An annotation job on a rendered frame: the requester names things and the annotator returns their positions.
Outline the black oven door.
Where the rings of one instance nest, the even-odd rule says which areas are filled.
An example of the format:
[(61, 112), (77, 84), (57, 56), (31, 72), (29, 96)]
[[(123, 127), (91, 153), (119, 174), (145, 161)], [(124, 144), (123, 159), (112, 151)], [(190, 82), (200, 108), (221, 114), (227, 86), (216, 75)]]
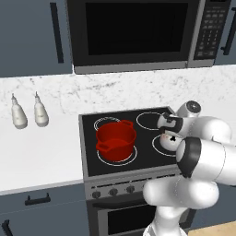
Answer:
[(156, 208), (148, 204), (119, 209), (101, 209), (93, 207), (94, 203), (127, 202), (121, 197), (115, 201), (89, 200), (88, 225), (89, 236), (143, 236), (144, 230), (155, 217)]

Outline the white bottle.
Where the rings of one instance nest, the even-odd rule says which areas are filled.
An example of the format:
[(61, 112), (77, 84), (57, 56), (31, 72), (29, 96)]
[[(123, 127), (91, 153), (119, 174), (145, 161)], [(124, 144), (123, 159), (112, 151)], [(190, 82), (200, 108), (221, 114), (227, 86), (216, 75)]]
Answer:
[(34, 117), (35, 123), (39, 127), (45, 127), (49, 123), (48, 113), (42, 104), (38, 93), (35, 93)]
[(12, 96), (12, 122), (17, 129), (24, 129), (28, 126), (28, 119), (22, 107), (18, 104), (15, 96)]

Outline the grey blue drawer front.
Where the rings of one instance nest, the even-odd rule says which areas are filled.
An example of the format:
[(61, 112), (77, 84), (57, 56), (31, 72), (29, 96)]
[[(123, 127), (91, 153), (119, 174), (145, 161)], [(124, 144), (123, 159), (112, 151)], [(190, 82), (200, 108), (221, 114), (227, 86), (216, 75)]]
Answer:
[[(25, 206), (25, 200), (31, 198), (43, 198), (49, 193), (51, 202), (33, 206)], [(0, 195), (0, 214), (18, 212), (37, 207), (51, 207), (63, 204), (75, 204), (77, 207), (86, 209), (85, 187), (83, 183), (60, 186), (23, 193)]]

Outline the red pot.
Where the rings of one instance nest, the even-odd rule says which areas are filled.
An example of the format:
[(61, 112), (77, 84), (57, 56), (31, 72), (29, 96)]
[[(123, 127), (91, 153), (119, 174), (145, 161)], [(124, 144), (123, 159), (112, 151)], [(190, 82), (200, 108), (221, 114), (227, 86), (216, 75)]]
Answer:
[(123, 161), (133, 153), (136, 130), (127, 120), (102, 125), (96, 132), (96, 149), (109, 161)]

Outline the grey blue cupboard door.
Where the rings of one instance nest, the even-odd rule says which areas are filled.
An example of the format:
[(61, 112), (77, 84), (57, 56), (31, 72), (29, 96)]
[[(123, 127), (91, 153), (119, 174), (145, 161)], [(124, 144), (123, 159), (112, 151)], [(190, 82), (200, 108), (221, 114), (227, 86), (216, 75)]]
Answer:
[(37, 207), (0, 215), (0, 236), (6, 236), (2, 223), (8, 219), (13, 236), (89, 236), (87, 207), (75, 204)]
[(230, 48), (230, 53), (228, 55), (224, 55), (223, 51), (221, 50), (221, 47), (224, 47), (226, 45), (226, 41), (228, 39), (230, 26), (234, 16), (234, 12), (231, 10), (233, 7), (236, 7), (236, 0), (231, 0), (229, 12), (221, 36), (221, 41), (218, 47), (217, 58), (215, 59), (214, 65), (236, 65), (236, 32)]
[[(57, 60), (51, 2), (57, 4), (63, 64)], [(0, 0), (0, 77), (71, 72), (65, 0)]]

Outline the black steel microwave oven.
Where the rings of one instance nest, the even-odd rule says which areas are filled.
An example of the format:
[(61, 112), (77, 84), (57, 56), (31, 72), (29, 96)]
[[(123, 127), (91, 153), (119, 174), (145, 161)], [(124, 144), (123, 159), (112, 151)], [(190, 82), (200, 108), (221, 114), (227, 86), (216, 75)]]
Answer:
[(211, 67), (231, 0), (66, 0), (77, 74)]

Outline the black steel stove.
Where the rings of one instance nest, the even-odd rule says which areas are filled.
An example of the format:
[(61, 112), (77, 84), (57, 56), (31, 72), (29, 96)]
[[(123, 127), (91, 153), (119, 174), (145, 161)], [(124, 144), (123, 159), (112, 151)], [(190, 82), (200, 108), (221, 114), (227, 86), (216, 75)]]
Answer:
[[(175, 176), (180, 173), (175, 153), (164, 149), (159, 142), (157, 127), (163, 113), (172, 114), (169, 107), (148, 108), (119, 112), (84, 114), (79, 117), (81, 158), (86, 198), (93, 200), (92, 193), (100, 191), (100, 198), (114, 197), (109, 194), (112, 188), (118, 195), (130, 195), (126, 188), (135, 187), (133, 194), (140, 192), (146, 181)], [(96, 150), (96, 131), (109, 122), (128, 120), (136, 130), (136, 141), (130, 158), (112, 163)]]

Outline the grey blue cupboard run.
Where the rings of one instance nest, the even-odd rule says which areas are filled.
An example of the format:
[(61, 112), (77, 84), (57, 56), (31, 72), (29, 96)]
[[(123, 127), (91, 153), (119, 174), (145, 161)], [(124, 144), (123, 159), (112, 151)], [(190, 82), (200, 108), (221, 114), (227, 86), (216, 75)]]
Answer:
[(215, 226), (236, 220), (236, 186), (218, 184), (218, 202), (195, 213), (191, 230)]

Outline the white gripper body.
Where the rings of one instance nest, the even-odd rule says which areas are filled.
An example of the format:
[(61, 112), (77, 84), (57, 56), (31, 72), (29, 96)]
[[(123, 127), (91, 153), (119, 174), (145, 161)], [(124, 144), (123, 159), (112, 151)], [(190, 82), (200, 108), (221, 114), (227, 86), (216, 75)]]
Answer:
[(165, 131), (160, 135), (160, 145), (169, 151), (176, 151), (183, 137), (171, 131)]

